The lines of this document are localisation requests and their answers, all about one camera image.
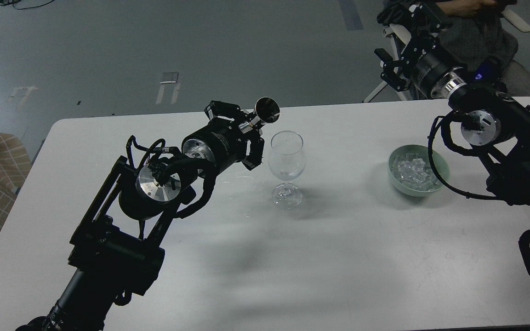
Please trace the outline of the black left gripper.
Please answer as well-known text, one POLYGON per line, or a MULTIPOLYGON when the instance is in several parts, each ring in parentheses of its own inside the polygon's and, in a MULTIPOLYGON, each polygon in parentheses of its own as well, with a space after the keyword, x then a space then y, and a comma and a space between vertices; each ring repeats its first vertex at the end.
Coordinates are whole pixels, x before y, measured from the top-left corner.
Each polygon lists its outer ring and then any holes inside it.
POLYGON ((212 162, 218 175, 241 160, 249 171, 262 164, 265 141, 260 131, 251 131, 244 136, 240 132, 238 126, 248 123, 249 117, 239 105, 211 101, 204 113, 209 119, 208 124, 183 139, 183 154, 212 162))

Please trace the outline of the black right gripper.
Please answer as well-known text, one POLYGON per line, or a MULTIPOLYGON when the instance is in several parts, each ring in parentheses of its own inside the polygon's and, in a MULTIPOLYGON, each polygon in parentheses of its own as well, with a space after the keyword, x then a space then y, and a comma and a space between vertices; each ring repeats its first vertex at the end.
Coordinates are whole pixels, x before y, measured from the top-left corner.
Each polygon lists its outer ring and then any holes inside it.
POLYGON ((374 49, 382 62, 380 77, 395 91, 413 85, 429 100, 460 100, 468 94, 466 65, 440 46, 438 35, 453 22, 436 3, 403 5, 404 27, 410 41, 392 57, 384 48, 374 49))

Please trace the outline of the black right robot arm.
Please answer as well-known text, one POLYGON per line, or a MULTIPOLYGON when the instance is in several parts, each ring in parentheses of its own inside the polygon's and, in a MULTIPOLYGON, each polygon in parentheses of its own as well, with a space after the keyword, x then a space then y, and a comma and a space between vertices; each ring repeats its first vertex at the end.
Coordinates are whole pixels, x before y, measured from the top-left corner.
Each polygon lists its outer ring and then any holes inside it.
POLYGON ((452 21, 435 2, 393 4, 377 21, 385 27, 399 25, 406 33, 398 59, 382 48, 374 50, 383 63, 381 79, 397 91, 414 86, 429 100, 448 101, 450 112, 437 116, 428 134, 429 163, 435 165, 433 142, 440 134, 450 151, 481 161, 488 172, 489 195, 453 187, 438 170, 436 178, 468 199, 530 205, 530 106, 470 74, 441 44, 439 33, 452 27, 452 21))

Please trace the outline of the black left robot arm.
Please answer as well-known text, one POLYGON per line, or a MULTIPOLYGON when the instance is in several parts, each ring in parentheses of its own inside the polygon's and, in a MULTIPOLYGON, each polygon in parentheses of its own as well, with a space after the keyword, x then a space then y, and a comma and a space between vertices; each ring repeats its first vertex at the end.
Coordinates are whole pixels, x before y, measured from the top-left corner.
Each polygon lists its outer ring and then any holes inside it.
POLYGON ((262 127, 280 116, 273 99, 259 98, 252 111, 212 101, 204 112, 208 123, 179 146, 159 139, 145 147, 130 136, 71 236, 75 273, 51 310, 19 331, 103 330, 113 306, 145 295, 158 278, 171 222, 202 209, 231 165, 262 163, 262 127))

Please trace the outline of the person's right hand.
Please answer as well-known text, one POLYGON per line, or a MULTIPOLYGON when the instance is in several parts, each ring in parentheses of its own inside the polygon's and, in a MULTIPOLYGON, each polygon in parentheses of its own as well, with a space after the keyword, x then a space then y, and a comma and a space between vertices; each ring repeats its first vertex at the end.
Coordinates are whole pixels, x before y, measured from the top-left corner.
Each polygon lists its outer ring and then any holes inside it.
POLYGON ((451 0, 439 3, 439 8, 452 17, 475 17, 500 7, 496 0, 451 0))

